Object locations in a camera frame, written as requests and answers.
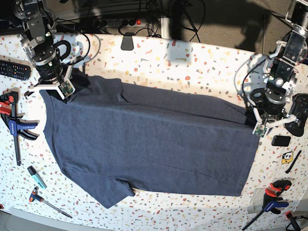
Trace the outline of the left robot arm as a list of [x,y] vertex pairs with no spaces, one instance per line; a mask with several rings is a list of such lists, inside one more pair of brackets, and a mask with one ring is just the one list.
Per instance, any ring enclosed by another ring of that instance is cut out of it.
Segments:
[[291,31],[276,42],[274,53],[267,56],[258,66],[263,67],[265,86],[243,96],[249,101],[256,118],[254,133],[266,133],[270,128],[292,123],[304,125],[302,113],[287,113],[285,105],[291,101],[296,87],[296,66],[304,62],[308,54],[308,2],[293,0],[285,20]]

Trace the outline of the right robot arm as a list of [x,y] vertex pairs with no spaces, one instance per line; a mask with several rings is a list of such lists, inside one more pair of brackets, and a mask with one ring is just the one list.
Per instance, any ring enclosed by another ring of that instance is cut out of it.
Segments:
[[70,63],[63,62],[70,55],[71,44],[66,40],[54,42],[57,20],[46,1],[16,0],[13,12],[23,24],[22,47],[40,76],[37,84],[28,88],[25,97],[45,90],[67,102],[76,91],[71,82],[73,67],[85,58],[78,56]]

